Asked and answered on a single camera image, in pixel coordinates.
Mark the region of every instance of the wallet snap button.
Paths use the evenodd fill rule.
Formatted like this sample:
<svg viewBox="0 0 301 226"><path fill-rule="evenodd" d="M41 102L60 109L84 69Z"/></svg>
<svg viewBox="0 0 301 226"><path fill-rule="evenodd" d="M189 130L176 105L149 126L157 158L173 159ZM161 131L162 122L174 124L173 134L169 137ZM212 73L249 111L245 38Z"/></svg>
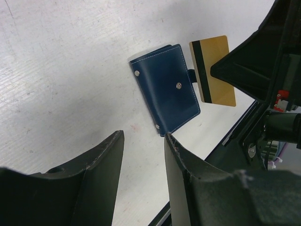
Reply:
<svg viewBox="0 0 301 226"><path fill-rule="evenodd" d="M177 89L180 89L180 88L182 88L182 84L178 82L176 87L177 87Z"/></svg>

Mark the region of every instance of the white surface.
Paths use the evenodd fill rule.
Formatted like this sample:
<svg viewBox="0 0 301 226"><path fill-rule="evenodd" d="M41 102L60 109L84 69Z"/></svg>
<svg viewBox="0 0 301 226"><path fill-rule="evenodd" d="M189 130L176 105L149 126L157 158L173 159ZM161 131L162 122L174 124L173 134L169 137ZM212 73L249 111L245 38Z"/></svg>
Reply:
<svg viewBox="0 0 301 226"><path fill-rule="evenodd" d="M180 43L191 68L190 41L226 34L233 49L272 2L0 0L0 165L45 172L122 129L113 225L148 225L168 202L164 140L127 60ZM235 108L201 103L174 135L206 158L251 102L237 92Z"/></svg>

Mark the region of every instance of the wallet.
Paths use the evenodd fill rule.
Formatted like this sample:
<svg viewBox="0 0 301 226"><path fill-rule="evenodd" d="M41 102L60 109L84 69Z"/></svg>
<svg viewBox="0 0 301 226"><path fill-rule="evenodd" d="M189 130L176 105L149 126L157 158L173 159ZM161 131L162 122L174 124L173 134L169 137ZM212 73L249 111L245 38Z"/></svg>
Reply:
<svg viewBox="0 0 301 226"><path fill-rule="evenodd" d="M179 44L167 45L130 61L160 136L200 114Z"/></svg>

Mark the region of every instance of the metal screw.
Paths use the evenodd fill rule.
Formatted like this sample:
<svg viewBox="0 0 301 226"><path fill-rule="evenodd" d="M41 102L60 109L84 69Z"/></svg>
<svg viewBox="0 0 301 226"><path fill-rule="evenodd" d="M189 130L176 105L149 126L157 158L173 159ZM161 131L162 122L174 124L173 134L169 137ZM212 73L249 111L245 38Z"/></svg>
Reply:
<svg viewBox="0 0 301 226"><path fill-rule="evenodd" d="M176 87L177 87L177 89L180 89L180 88L182 88L182 84L178 82Z"/></svg>
<svg viewBox="0 0 301 226"><path fill-rule="evenodd" d="M248 149L248 154L250 158L253 158L256 154L256 146L254 144L250 144L249 149Z"/></svg>

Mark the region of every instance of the red component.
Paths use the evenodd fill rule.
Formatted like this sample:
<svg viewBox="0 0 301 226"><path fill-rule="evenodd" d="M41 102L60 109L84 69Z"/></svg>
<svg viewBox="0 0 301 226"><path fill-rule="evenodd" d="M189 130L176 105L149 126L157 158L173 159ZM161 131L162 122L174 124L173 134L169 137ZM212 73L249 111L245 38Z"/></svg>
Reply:
<svg viewBox="0 0 301 226"><path fill-rule="evenodd" d="M277 104L278 104L279 100L287 100L289 95L290 95L289 91L279 90L278 94L277 94L276 102L275 102L275 105L274 105L274 110L277 110L279 112L284 112L286 109L278 108Z"/></svg>

